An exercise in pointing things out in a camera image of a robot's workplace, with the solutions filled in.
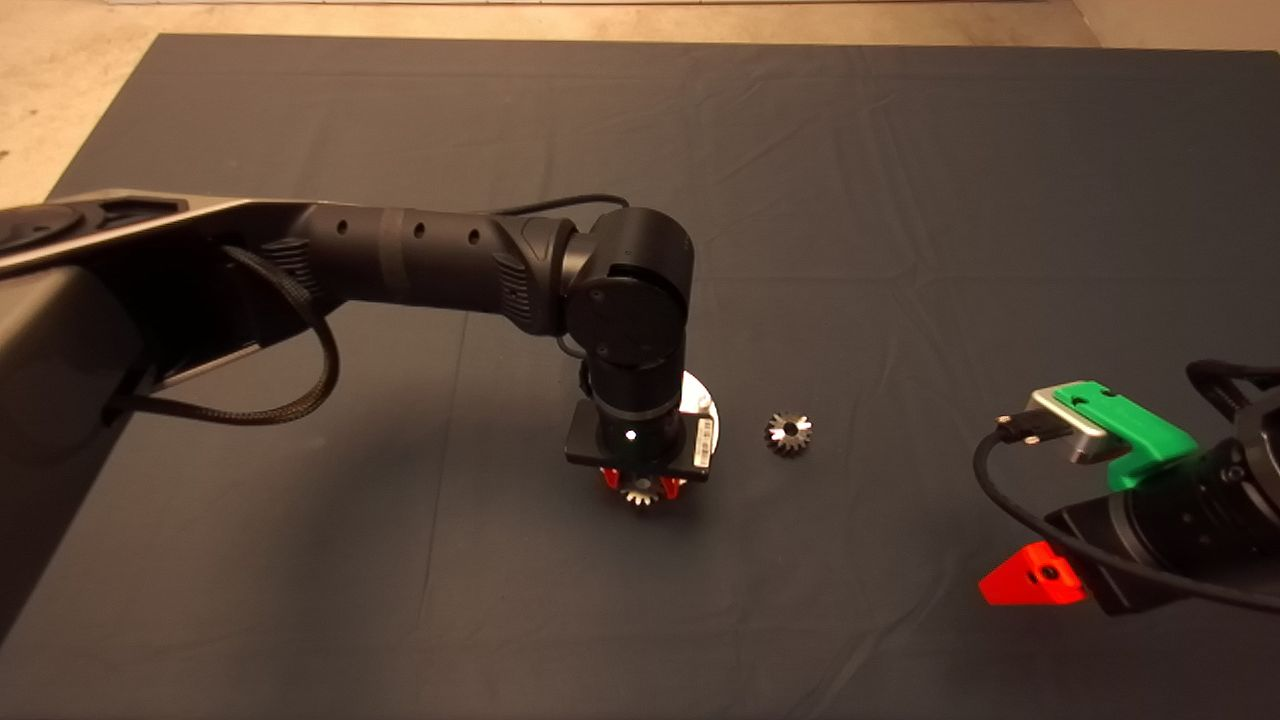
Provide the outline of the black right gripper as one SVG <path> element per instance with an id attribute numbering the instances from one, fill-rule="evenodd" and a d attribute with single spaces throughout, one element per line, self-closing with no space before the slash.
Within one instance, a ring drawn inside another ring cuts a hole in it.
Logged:
<path id="1" fill-rule="evenodd" d="M 1120 495 L 1069 503 L 1046 514 L 1044 520 L 1111 557 L 1164 569 L 1130 524 Z M 1089 592 L 1108 616 L 1148 612 L 1183 598 L 1160 583 L 1096 562 L 1057 541 L 1025 544 L 987 573 L 978 589 L 992 606 L 1068 606 L 1085 601 Z"/>

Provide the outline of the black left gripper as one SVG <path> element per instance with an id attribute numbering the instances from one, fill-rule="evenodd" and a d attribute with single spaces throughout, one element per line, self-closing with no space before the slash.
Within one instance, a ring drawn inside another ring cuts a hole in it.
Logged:
<path id="1" fill-rule="evenodd" d="M 636 421 L 611 416 L 582 400 L 570 421 L 564 457 L 600 468 L 605 487 L 613 492 L 622 491 L 622 473 L 662 477 L 664 500 L 675 501 L 686 480 L 709 480 L 716 439 L 717 420 L 709 413 L 672 410 Z"/>

